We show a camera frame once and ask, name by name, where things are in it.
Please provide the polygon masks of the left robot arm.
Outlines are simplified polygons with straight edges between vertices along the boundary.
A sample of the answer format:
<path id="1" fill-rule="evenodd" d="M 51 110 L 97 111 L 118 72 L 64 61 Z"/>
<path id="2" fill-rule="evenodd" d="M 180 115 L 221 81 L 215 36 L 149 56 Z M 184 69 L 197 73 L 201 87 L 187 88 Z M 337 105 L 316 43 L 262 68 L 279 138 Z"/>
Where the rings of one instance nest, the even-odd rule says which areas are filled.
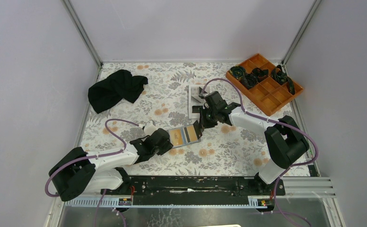
<path id="1" fill-rule="evenodd" d="M 130 182 L 122 167 L 148 161 L 172 147 L 169 133 L 159 128 L 151 135 L 129 142 L 125 149 L 116 148 L 89 155 L 82 147 L 74 148 L 49 171 L 45 192 L 53 196 L 48 190 L 48 185 L 52 183 L 57 191 L 55 196 L 62 201 L 102 189 L 125 194 Z"/>

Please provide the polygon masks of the grey blue card holder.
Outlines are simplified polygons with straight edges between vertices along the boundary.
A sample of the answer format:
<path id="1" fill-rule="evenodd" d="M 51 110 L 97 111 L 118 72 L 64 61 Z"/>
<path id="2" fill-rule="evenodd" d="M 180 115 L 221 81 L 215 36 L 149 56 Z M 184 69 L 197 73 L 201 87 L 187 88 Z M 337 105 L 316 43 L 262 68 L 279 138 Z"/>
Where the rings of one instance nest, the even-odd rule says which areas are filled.
<path id="1" fill-rule="evenodd" d="M 191 145 L 201 141 L 202 129 L 198 121 L 168 131 L 173 148 Z"/>

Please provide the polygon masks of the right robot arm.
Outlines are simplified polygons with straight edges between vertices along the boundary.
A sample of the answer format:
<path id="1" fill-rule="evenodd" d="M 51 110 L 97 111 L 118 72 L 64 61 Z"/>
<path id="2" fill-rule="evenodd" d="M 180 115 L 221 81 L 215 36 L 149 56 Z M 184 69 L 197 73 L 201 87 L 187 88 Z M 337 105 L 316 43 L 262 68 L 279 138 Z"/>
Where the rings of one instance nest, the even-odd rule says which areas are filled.
<path id="1" fill-rule="evenodd" d="M 310 148 L 294 119 L 288 115 L 277 120 L 256 115 L 246 111 L 239 103 L 228 104 L 217 91 L 200 98 L 204 99 L 204 105 L 200 109 L 202 129 L 225 123 L 252 131 L 265 138 L 270 160 L 255 175 L 254 182 L 256 192 L 261 195 L 270 192 L 273 189 L 273 182 Z"/>

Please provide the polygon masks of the black credit card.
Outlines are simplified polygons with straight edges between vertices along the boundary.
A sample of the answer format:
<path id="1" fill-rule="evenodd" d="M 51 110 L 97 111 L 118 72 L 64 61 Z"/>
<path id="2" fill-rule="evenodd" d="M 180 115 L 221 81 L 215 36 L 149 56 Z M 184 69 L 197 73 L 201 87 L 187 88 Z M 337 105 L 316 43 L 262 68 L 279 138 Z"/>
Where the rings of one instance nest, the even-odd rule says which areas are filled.
<path id="1" fill-rule="evenodd" d="M 202 126 L 200 125 L 199 121 L 195 121 L 193 123 L 193 127 L 196 133 L 196 137 L 199 140 L 202 137 L 202 132 L 203 132 Z"/>

